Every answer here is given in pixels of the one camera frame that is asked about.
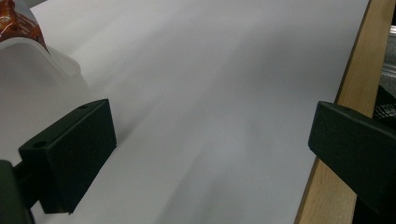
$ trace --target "white surface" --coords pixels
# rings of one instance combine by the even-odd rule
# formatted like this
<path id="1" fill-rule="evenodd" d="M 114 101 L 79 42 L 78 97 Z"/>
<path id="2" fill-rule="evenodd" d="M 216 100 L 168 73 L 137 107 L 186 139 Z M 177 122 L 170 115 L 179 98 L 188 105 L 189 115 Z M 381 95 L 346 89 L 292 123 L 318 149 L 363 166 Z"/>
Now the white surface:
<path id="1" fill-rule="evenodd" d="M 23 143 L 92 100 L 78 63 L 48 49 L 27 38 L 0 43 L 0 158 L 14 165 Z"/>
<path id="2" fill-rule="evenodd" d="M 40 3 L 45 2 L 46 0 L 23 0 L 28 7 L 37 6 Z"/>
<path id="3" fill-rule="evenodd" d="M 367 0 L 52 0 L 46 42 L 119 138 L 75 214 L 37 223 L 292 223 Z"/>

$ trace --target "orange object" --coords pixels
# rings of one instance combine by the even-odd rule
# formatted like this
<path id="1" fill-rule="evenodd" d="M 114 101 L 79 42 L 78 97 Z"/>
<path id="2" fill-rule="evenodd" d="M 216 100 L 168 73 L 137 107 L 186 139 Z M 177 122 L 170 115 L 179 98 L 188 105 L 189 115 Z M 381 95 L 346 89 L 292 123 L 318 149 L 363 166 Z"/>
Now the orange object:
<path id="1" fill-rule="evenodd" d="M 0 42 L 12 37 L 33 39 L 47 49 L 38 23 L 16 11 L 13 0 L 0 0 Z"/>

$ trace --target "wooden edge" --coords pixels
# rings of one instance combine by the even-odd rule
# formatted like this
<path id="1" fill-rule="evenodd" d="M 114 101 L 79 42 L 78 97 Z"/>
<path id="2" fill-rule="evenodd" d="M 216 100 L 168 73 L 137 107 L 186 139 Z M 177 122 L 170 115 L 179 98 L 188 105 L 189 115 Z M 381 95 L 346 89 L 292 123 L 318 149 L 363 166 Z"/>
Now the wooden edge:
<path id="1" fill-rule="evenodd" d="M 371 117 L 396 0 L 371 0 L 346 67 L 336 103 Z M 356 194 L 315 160 L 295 224 L 352 223 Z"/>

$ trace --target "screw hole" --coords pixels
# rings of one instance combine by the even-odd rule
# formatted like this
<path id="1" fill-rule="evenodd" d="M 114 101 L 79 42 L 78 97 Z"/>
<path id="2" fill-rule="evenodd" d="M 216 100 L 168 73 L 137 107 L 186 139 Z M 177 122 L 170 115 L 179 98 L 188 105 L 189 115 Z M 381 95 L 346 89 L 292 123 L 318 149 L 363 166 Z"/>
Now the screw hole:
<path id="1" fill-rule="evenodd" d="M 40 141 L 40 142 L 36 142 L 33 147 L 43 147 L 47 144 L 46 141 Z"/>

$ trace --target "wooden frame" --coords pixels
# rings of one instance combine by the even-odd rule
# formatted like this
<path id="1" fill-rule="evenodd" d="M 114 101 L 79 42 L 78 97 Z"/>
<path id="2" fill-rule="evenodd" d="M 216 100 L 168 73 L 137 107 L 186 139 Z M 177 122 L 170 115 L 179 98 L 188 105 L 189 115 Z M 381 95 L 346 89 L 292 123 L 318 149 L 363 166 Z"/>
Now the wooden frame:
<path id="1" fill-rule="evenodd" d="M 335 102 L 371 117 L 396 0 L 371 0 Z M 295 224 L 352 223 L 356 194 L 318 158 Z"/>

